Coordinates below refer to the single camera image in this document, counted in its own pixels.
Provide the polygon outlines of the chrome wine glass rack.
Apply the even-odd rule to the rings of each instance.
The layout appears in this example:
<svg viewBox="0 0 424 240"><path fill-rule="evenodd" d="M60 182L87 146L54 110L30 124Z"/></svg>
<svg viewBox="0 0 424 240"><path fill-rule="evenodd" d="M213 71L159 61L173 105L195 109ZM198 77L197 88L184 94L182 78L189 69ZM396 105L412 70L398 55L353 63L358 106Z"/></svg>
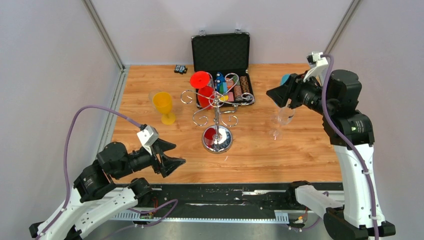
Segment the chrome wine glass rack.
<svg viewBox="0 0 424 240"><path fill-rule="evenodd" d="M215 80L216 77L213 77L211 74L211 83L210 85L214 88L213 95L210 96L210 106L211 109L202 108L199 105L199 101L197 98L197 90L185 90L180 95L180 100L182 103L188 105L192 102L197 104L199 110L197 110L192 115L192 120L195 125L199 127L206 126L209 122L209 118L206 115L201 115L204 111L212 111L213 112L213 123L210 124L202 133L201 143L202 146L212 154L222 154L230 149L233 144L234 137L230 130L230 128L235 127L239 120L235 113L238 108L249 106L247 104L239 104L233 103L232 106L223 107L224 103L228 103L227 101L222 101L220 98L223 94L219 93L215 89ZM228 73L224 75L225 82L227 83L228 93L234 87L239 87L240 77L236 73Z"/></svg>

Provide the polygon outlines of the yellow plastic wine glass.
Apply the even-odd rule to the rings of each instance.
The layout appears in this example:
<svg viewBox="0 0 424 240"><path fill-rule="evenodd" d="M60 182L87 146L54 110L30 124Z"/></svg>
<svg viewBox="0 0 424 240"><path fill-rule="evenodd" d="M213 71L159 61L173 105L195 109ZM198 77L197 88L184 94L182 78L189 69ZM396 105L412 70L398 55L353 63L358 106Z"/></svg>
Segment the yellow plastic wine glass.
<svg viewBox="0 0 424 240"><path fill-rule="evenodd" d="M172 112L172 96L165 91L156 93L152 98L155 109L161 114L161 122L165 125L172 125L176 121L176 116Z"/></svg>

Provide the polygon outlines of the red plastic wine glass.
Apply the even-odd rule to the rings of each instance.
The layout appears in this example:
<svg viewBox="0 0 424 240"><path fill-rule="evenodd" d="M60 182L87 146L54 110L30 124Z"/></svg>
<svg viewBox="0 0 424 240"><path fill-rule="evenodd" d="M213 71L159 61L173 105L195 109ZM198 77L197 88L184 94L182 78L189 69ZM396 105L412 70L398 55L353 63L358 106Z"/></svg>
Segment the red plastic wine glass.
<svg viewBox="0 0 424 240"><path fill-rule="evenodd" d="M197 71L190 77L190 85L197 90L197 100L202 108L211 109L210 97L214 88L210 85L211 76L206 71Z"/></svg>

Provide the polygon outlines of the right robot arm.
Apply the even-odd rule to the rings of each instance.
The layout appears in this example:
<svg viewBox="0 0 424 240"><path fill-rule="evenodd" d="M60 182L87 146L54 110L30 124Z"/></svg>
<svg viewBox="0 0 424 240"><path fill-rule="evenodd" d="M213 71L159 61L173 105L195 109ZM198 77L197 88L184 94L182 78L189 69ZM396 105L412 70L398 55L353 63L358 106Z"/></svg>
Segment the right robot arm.
<svg viewBox="0 0 424 240"><path fill-rule="evenodd" d="M357 109L362 84L354 72L338 69L323 84L314 76L290 74L266 92L279 107L305 106L322 116L342 174L344 202L320 193L307 181L292 182L285 195L292 209L305 207L324 222L334 240L368 240L394 236L396 227L379 205L373 155L375 136L371 120Z"/></svg>

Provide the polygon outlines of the clear wide ribbed glass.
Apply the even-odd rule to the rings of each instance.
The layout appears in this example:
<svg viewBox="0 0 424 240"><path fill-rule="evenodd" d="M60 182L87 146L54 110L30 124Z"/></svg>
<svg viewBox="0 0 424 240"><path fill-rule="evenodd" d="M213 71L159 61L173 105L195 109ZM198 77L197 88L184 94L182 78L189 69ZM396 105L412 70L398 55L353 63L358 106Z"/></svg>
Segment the clear wide ribbed glass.
<svg viewBox="0 0 424 240"><path fill-rule="evenodd" d="M151 90L151 91L148 93L148 98L149 98L150 105L153 107L153 109L154 109L155 111L157 111L157 110L156 110L156 106L155 106L155 104L154 104L154 96L155 96L156 94L160 93L160 92L162 92L162 90L161 90L161 89L153 89L153 90Z"/></svg>

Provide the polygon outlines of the blue plastic wine glass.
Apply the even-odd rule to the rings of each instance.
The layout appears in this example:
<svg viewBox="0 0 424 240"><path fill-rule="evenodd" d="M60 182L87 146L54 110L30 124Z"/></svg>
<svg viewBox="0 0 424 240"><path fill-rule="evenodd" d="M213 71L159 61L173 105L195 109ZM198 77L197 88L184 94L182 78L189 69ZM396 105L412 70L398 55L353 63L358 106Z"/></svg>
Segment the blue plastic wine glass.
<svg viewBox="0 0 424 240"><path fill-rule="evenodd" d="M291 74L285 74L280 81L280 86L288 86L291 81Z"/></svg>

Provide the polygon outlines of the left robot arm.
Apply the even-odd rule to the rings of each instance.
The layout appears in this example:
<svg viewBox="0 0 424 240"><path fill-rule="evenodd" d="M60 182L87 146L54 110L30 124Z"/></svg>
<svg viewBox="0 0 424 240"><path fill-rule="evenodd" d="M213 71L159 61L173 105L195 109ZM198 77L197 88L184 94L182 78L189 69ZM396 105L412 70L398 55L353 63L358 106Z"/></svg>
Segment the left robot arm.
<svg viewBox="0 0 424 240"><path fill-rule="evenodd" d="M121 142L109 143L75 179L65 206L59 207L47 220L29 227L31 237L35 240L82 240L116 214L137 205L149 206L153 201L153 189L145 178L133 179L108 200L104 197L117 188L114 179L145 168L151 167L163 178L170 175L186 163L183 158L165 154L175 148L175 144L160 138L150 151L141 147L128 152Z"/></svg>

